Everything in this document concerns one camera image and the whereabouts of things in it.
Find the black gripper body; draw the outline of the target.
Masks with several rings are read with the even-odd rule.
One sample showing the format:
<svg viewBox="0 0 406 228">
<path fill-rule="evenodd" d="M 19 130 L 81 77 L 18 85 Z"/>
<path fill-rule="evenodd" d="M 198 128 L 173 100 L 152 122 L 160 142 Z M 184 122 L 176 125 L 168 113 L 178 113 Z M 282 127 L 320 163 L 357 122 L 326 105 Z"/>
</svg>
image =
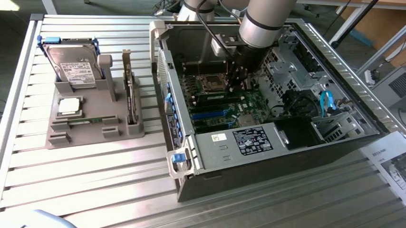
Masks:
<svg viewBox="0 0 406 228">
<path fill-rule="evenodd" d="M 238 46 L 236 53 L 237 65 L 246 69 L 249 73 L 253 73 L 260 69 L 269 51 L 270 47 L 257 48 L 250 45 Z"/>
</svg>

